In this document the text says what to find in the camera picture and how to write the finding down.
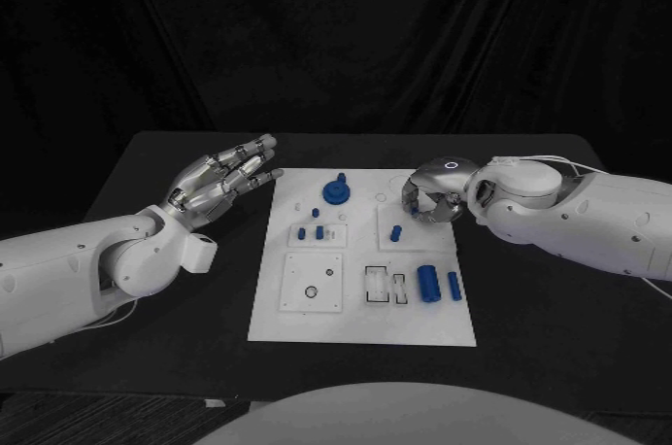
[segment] white board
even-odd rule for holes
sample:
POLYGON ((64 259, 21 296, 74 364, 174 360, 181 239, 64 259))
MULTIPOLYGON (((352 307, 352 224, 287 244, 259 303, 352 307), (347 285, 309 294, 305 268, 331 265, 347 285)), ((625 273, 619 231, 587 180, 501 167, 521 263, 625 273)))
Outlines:
MULTIPOLYGON (((414 170, 286 168, 285 171, 285 176, 276 181, 248 340, 476 346, 453 226, 450 223, 416 222, 404 211, 400 214, 396 212, 397 206, 398 210, 403 209, 401 191, 414 170), (336 180, 341 172, 347 174, 352 195, 345 204, 329 205, 322 198, 322 188, 336 180), (312 216, 313 208, 319 209, 318 218, 312 216), (403 226, 403 246, 390 249, 384 239, 390 240, 391 222, 403 226), (313 241, 296 247, 298 240, 292 235, 302 225, 323 225, 326 230, 336 224, 347 225, 341 229, 348 233, 338 239, 338 247, 329 246, 326 240, 316 244, 318 247, 313 247, 313 241), (426 249, 419 249, 424 239, 426 249), (342 303, 335 308, 341 312, 282 310, 282 304, 287 302, 283 301, 283 281, 290 253, 318 255, 308 257, 318 260, 329 258, 329 255, 342 257, 342 303), (387 267, 393 297, 390 304, 373 306, 367 304, 364 272, 367 266, 375 265, 387 267), (420 297, 416 271, 422 265, 437 268, 443 298, 433 303, 423 302, 420 297), (458 274, 462 301, 452 299, 450 271, 458 274), (396 274, 406 275, 406 305, 394 302, 396 274)), ((433 205, 422 194, 420 208, 433 205)), ((298 288, 292 297, 299 297, 296 295, 306 290, 303 284, 310 286, 308 281, 292 283, 298 288)))

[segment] robotic hand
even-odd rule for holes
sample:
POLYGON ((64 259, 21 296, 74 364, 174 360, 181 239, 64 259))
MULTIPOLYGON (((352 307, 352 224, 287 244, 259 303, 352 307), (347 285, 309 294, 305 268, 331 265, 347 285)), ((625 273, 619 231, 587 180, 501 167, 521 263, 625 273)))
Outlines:
POLYGON ((463 203, 510 243, 534 244, 606 272, 672 281, 672 185, 553 155, 495 157, 484 168, 465 158, 437 158, 409 178, 404 208, 423 222, 452 222, 463 203), (576 176, 563 176, 543 161, 593 172, 574 168, 576 176), (435 210, 419 210, 422 191, 435 210))
POLYGON ((156 294, 179 267, 210 271, 217 243, 194 231, 223 216, 240 195, 283 175, 273 170, 253 176, 273 158, 274 146, 267 134, 205 155, 176 177, 162 205, 135 216, 0 242, 0 359, 156 294))

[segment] black table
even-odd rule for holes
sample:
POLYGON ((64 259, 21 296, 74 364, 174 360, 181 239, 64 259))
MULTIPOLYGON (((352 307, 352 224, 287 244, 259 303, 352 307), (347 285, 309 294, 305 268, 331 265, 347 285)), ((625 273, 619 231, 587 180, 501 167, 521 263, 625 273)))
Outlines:
MULTIPOLYGON (((143 132, 87 216, 159 203, 182 168, 250 134, 143 132)), ((435 156, 556 154, 600 168, 573 135, 279 134, 269 167, 414 168, 435 156)), ((570 170, 560 165, 563 172, 570 170)), ((273 187, 199 231, 220 244, 211 273, 181 272, 119 325, 0 362, 0 390, 276 400, 342 384, 432 382, 564 410, 672 411, 672 301, 631 277, 455 224, 478 348, 248 342, 273 187)))

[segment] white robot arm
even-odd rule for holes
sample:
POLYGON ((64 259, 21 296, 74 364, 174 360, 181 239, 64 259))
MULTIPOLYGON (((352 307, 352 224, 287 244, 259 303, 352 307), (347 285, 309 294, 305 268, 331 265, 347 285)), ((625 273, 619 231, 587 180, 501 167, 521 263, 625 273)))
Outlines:
POLYGON ((217 243, 194 231, 221 217, 241 194, 283 175, 273 170, 253 176, 274 146, 267 134, 205 155, 179 174, 162 205, 136 215, 0 242, 0 359, 158 293, 181 267, 210 271, 217 243))
POLYGON ((432 160, 409 179, 406 210, 424 222, 452 222, 466 203, 510 243, 534 244, 599 270, 672 281, 672 185, 593 168, 563 177, 543 161, 572 164, 553 155, 495 157, 484 168, 463 158, 432 160), (437 203, 430 211, 417 210, 420 191, 437 203))

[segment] black curtain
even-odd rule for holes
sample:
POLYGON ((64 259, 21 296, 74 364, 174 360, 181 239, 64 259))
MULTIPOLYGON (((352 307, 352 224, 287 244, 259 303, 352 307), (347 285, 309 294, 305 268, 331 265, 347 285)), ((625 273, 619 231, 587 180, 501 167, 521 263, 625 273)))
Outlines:
POLYGON ((2 0, 0 18, 0 234, 78 220, 143 129, 567 132, 672 181, 667 0, 2 0))

